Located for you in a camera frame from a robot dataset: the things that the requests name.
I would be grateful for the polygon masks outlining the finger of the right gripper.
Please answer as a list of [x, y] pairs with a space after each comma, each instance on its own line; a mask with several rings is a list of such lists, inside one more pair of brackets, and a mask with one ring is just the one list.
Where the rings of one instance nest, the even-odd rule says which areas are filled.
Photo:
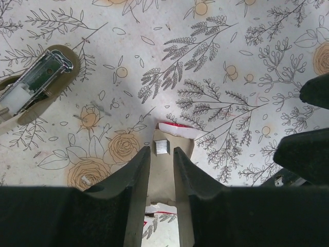
[[314, 185], [328, 185], [328, 128], [282, 138], [273, 161]]
[[329, 75], [308, 80], [300, 89], [300, 100], [320, 108], [329, 107]]

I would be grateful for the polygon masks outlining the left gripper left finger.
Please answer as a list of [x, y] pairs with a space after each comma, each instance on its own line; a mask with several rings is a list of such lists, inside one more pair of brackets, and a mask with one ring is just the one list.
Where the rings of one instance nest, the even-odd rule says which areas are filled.
[[141, 246], [151, 149], [85, 191], [1, 187], [1, 246]]

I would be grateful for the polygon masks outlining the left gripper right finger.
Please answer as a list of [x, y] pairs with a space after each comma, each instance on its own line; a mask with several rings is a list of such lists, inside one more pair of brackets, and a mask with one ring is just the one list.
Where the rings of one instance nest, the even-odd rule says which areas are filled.
[[227, 187], [173, 151], [181, 246], [328, 246], [328, 188]]

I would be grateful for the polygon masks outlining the white red staple box sleeve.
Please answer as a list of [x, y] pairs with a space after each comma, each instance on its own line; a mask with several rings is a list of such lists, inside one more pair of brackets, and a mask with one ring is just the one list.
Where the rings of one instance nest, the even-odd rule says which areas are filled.
[[157, 203], [145, 208], [142, 243], [148, 246], [178, 243], [175, 206]]

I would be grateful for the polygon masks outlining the brown staple box tray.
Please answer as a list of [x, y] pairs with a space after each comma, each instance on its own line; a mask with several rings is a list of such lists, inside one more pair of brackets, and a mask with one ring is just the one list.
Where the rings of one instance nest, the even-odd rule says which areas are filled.
[[[188, 157], [191, 157], [194, 141], [199, 135], [200, 130], [196, 127], [173, 122], [159, 122], [156, 125], [151, 142], [151, 164], [146, 207], [157, 203], [175, 206], [174, 148], [180, 147]], [[154, 141], [160, 139], [169, 140], [170, 154], [155, 155]]]

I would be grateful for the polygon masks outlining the silver staple strip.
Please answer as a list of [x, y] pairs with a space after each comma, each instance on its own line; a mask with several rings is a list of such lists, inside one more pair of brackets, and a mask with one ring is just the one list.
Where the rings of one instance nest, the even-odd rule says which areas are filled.
[[154, 141], [155, 155], [170, 154], [170, 142], [168, 139], [160, 139]]

